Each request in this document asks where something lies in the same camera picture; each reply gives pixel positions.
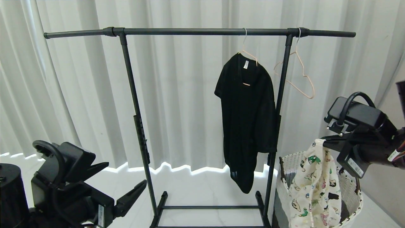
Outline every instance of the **white woven basket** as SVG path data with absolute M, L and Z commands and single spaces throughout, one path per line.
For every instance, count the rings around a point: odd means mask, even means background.
M 290 203 L 292 200 L 288 188 L 291 185 L 292 179 L 296 174 L 296 169 L 303 158 L 303 151 L 280 158 L 280 167 L 281 171 L 284 172 L 284 175 L 281 175 L 281 172 L 279 172 L 276 188 L 281 201 L 281 206 L 288 218 L 288 223 L 291 221 Z M 352 226 L 354 219 L 363 208 L 363 195 L 360 190 L 355 193 L 356 182 L 351 180 L 346 174 L 339 174 L 338 172 L 338 176 L 342 194 L 342 205 L 345 205 L 347 210 L 346 208 L 344 210 L 342 209 L 343 219 L 335 227 L 349 228 Z

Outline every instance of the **shirt sleeve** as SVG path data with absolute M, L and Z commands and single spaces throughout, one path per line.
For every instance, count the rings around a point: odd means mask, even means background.
M 214 94 L 219 98 L 222 97 L 222 91 L 223 91 L 224 82 L 225 82 L 225 74 L 226 74 L 226 65 L 223 67 L 220 77 L 217 82 L 217 86 L 215 87 Z
M 277 122 L 274 92 L 271 87 L 264 91 L 256 115 L 254 137 L 258 152 L 275 153 L 277 151 Z

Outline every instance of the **black cable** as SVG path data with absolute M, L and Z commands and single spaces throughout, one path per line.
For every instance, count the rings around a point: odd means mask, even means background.
M 59 184 L 62 182 L 63 177 L 65 176 L 65 171 L 66 171 L 66 165 L 65 165 L 65 160 L 62 156 L 62 153 L 52 144 L 42 141 L 42 140 L 36 140 L 32 143 L 32 146 L 40 151 L 43 149 L 48 150 L 52 155 L 54 155 L 58 161 L 59 164 L 59 170 L 58 174 L 56 175 L 55 180 L 53 181 L 53 184 L 55 185 L 53 191 L 52 191 L 52 205 L 55 208 L 55 211 L 57 214 L 62 217 L 66 222 L 68 222 L 70 225 L 72 225 L 75 228 L 82 228 L 82 227 L 91 227 L 95 226 L 94 224 L 79 224 L 76 223 L 75 221 L 71 220 L 67 214 L 62 211 L 62 209 L 59 207 L 58 204 L 58 189 L 59 189 Z
M 367 94 L 365 94 L 363 92 L 355 92 L 352 95 L 350 95 L 350 97 L 347 99 L 345 105 L 343 106 L 342 112 L 339 115 L 339 120 L 336 122 L 337 126 L 342 127 L 344 125 L 347 111 L 349 110 L 349 107 L 352 104 L 354 98 L 356 98 L 358 96 L 364 98 L 364 100 L 366 100 L 366 102 L 369 106 L 375 108 L 373 101 L 370 99 L 369 96 L 367 96 Z

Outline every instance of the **hanger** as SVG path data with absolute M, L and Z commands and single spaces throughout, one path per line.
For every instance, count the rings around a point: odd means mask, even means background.
M 247 30 L 246 28 L 243 28 L 245 30 L 245 39 L 243 40 L 243 45 L 242 45 L 242 51 L 238 52 L 239 54 L 241 54 L 242 52 L 250 55 L 255 61 L 256 61 L 256 66 L 257 66 L 257 59 L 256 57 L 254 57 L 252 54 L 250 54 L 249 52 L 245 51 L 245 41 L 246 41 L 246 37 L 247 37 Z
M 299 36 L 298 36 L 297 43 L 295 44 L 295 51 L 292 52 L 292 53 L 290 53 L 290 55 L 293 55 L 293 54 L 296 54 L 296 55 L 297 55 L 298 60 L 300 61 L 301 67 L 303 68 L 303 76 L 306 77 L 306 78 L 308 78 L 308 81 L 309 81 L 309 83 L 311 84 L 311 87 L 312 87 L 312 96 L 308 96 L 307 94 L 305 94 L 305 93 L 304 93 L 303 91 L 301 91 L 298 87 L 296 87 L 292 82 L 290 82 L 290 81 L 288 81 L 288 80 L 286 80 L 286 82 L 290 83 L 294 88 L 296 88 L 300 93 L 302 93 L 302 94 L 303 94 L 304 96 L 306 96 L 308 99 L 312 99 L 312 98 L 315 97 L 315 88 L 314 88 L 314 86 L 313 86 L 313 83 L 312 83 L 312 81 L 311 81 L 311 78 L 310 78 L 308 75 L 305 75 L 305 74 L 304 74 L 304 64 L 303 64 L 303 62 L 302 62 L 302 60 L 301 60 L 301 57 L 300 57 L 299 54 L 298 54 L 298 41 L 300 40 L 300 37 L 301 37 L 301 28 L 298 28 L 298 29 L 299 29 L 299 31 L 300 31 L 300 34 L 299 34 Z M 273 69 L 273 70 L 274 70 L 274 74 L 277 75 L 277 76 L 279 76 L 279 74 L 276 73 L 276 67 L 277 67 L 279 64 L 282 64 L 282 63 L 283 63 L 283 61 L 277 63 L 277 64 L 274 66 L 274 69 Z

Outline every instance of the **robotic arm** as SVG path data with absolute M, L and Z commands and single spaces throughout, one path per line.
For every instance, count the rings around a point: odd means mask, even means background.
M 20 168 L 0 164 L 2 228 L 106 228 L 127 214 L 146 187 L 141 181 L 114 205 L 113 198 L 84 182 L 108 162 L 92 165 L 96 155 L 69 142 L 32 145 L 46 160 L 31 180 L 35 207 L 28 209 Z
M 397 82 L 397 89 L 405 116 L 405 81 Z M 353 101 L 357 96 L 363 97 L 368 105 Z M 402 150 L 405 128 L 397 130 L 366 94 L 356 92 L 349 98 L 338 97 L 324 120 L 327 129 L 337 133 L 323 137 L 324 147 L 340 152 L 337 161 L 353 177 L 362 178 L 373 163 L 405 169 L 405 157 L 391 156 Z

